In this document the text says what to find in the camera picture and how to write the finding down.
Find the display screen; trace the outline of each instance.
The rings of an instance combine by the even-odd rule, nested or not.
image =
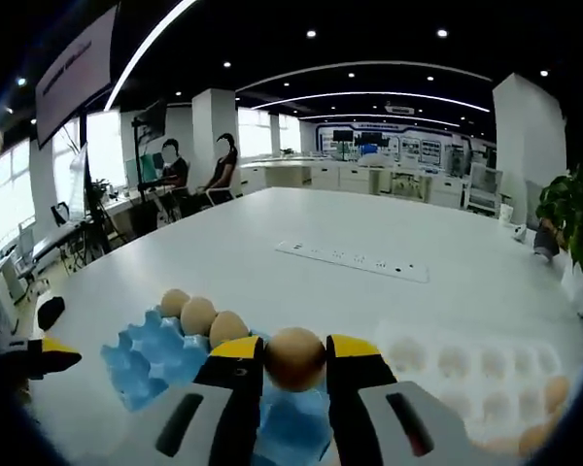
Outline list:
[[[88,100],[110,85],[117,7],[89,26],[56,59],[35,89],[39,147]]]
[[[336,142],[351,143],[354,141],[354,131],[352,130],[334,130],[332,131],[332,140]]]

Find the window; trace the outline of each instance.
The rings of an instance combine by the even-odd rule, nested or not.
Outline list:
[[[272,153],[270,114],[261,110],[238,109],[240,155],[255,157]]]
[[[108,180],[112,186],[125,186],[125,166],[120,139],[120,113],[101,112],[86,117],[88,167],[90,177]],[[58,202],[68,202],[72,190],[69,165],[80,147],[79,124],[69,121],[52,138],[54,182]]]
[[[29,162],[28,140],[0,156],[0,250],[35,221]]]
[[[294,152],[300,152],[300,120],[295,116],[279,115],[279,128],[281,149],[293,149]]]

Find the seated person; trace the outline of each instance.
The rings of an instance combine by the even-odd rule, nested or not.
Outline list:
[[[176,139],[168,139],[162,145],[162,157],[164,160],[174,160],[172,164],[165,166],[162,177],[169,177],[164,184],[173,187],[186,187],[190,165],[179,154],[179,143]]]
[[[229,133],[222,134],[216,141],[221,139],[225,139],[229,143],[229,150],[226,155],[218,159],[214,175],[207,184],[199,188],[201,191],[229,187],[231,185],[231,178],[237,164],[237,148],[235,147],[235,139]],[[210,196],[215,204],[226,202],[232,198],[228,191],[212,192]]]
[[[226,155],[219,158],[216,162],[214,175],[210,181],[207,182],[207,184],[200,186],[196,190],[195,195],[189,196],[186,199],[178,200],[180,210],[182,211],[182,216],[196,214],[203,207],[211,206],[212,202],[210,202],[210,199],[206,194],[209,189],[226,188],[231,185],[233,171],[235,170],[235,165],[237,164],[237,148],[235,147],[235,139],[231,134],[224,133],[220,138],[217,139],[217,141],[220,140],[226,140],[228,142],[228,152]],[[226,190],[209,192],[209,195],[216,205],[233,199],[233,196]]]

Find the person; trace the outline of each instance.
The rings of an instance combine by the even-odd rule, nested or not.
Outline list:
[[[214,175],[212,175],[212,178],[207,182],[207,184],[199,188],[201,192],[205,192],[208,189],[229,187],[231,185],[233,171],[235,170],[235,165],[237,164],[237,148],[235,147],[235,139],[233,138],[233,135],[224,133],[216,141],[218,142],[220,140],[226,140],[229,143],[229,151],[226,155],[218,159],[216,162],[216,168],[214,169]],[[210,195],[215,204],[226,202],[231,197],[228,192],[212,192]]]
[[[179,143],[176,139],[167,139],[162,145],[162,157],[164,160],[173,159],[173,163],[164,167],[162,176],[168,177],[164,184],[173,187],[186,187],[188,185],[188,173],[190,165],[179,154]]]

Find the led light strip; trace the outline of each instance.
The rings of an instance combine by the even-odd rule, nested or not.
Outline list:
[[[236,89],[235,93],[241,92],[242,90],[246,90],[246,89],[249,89],[251,87],[255,87],[256,85],[270,83],[271,81],[280,80],[282,78],[287,78],[289,76],[302,75],[304,73],[311,73],[313,71],[331,70],[333,68],[345,68],[345,67],[350,67],[350,66],[366,66],[366,65],[419,66],[422,68],[431,68],[434,70],[443,70],[443,71],[449,71],[452,73],[459,73],[461,75],[471,76],[472,78],[477,78],[478,80],[487,81],[488,83],[491,83],[493,81],[492,79],[488,78],[487,76],[478,75],[476,73],[471,73],[470,71],[461,70],[460,68],[453,68],[451,66],[435,65],[433,63],[423,63],[420,61],[402,61],[402,60],[362,60],[362,61],[346,61],[344,63],[332,63],[330,65],[313,66],[311,68],[304,68],[302,70],[290,71],[288,73],[283,73],[282,75],[271,76],[270,78],[266,78],[265,80],[261,80],[261,81],[255,82],[255,83],[245,85],[243,87],[240,87],[239,89]]]
[[[143,41],[143,43],[140,45],[140,47],[136,50],[134,55],[131,57],[131,59],[127,63],[127,66],[125,66],[125,69],[120,74],[119,80],[115,84],[113,91],[110,93],[110,97],[108,97],[108,102],[106,102],[106,107],[104,107],[104,112],[108,112],[110,110],[113,103],[115,102],[115,99],[117,98],[117,95],[119,95],[120,89],[123,87],[123,85],[127,81],[127,78],[129,78],[129,75],[134,70],[134,67],[136,66],[136,64],[140,61],[140,59],[143,57],[143,55],[149,49],[149,47],[151,47],[152,44],[155,42],[155,39],[157,39],[157,37],[162,32],[164,32],[164,29],[166,29],[168,26],[170,26],[171,23],[175,19],[177,19],[185,10],[187,10],[189,7],[191,7],[192,4],[194,4],[196,1],[197,0],[182,0],[180,3],[177,4],[177,6],[173,10],[171,10],[168,13],[168,15],[166,15],[166,17],[164,17],[164,19],[162,21],[160,21],[157,24],[157,26],[154,28],[154,30],[149,33],[149,36],[147,36],[147,38]]]
[[[437,97],[435,95],[425,95],[425,94],[413,94],[410,92],[381,92],[381,91],[373,91],[373,90],[352,90],[349,92],[329,92],[328,94],[313,94],[313,95],[304,95],[302,97],[293,97],[292,99],[283,99],[277,100],[276,102],[269,102],[267,104],[257,105],[253,107],[252,110],[262,109],[264,107],[269,107],[271,105],[278,105],[278,104],[286,104],[288,102],[297,102],[298,100],[309,100],[309,99],[321,99],[323,97],[338,97],[341,95],[399,95],[403,97],[419,97],[422,99],[431,99],[431,100],[439,100],[441,102],[447,102],[450,104],[462,105],[464,107],[468,107],[469,109],[479,110],[480,112],[489,113],[490,110],[485,109],[483,107],[478,107],[476,105],[467,104],[466,102],[461,102],[460,100],[454,99],[446,99],[445,97]]]
[[[317,118],[341,118],[341,117],[375,117],[375,118],[401,118],[414,119],[417,121],[426,121],[428,123],[446,124],[447,126],[455,126],[460,128],[457,123],[448,123],[447,121],[440,121],[439,119],[419,118],[417,116],[401,116],[401,115],[377,115],[377,114],[336,114],[336,115],[318,115],[318,116],[303,116],[299,119],[317,119]]]

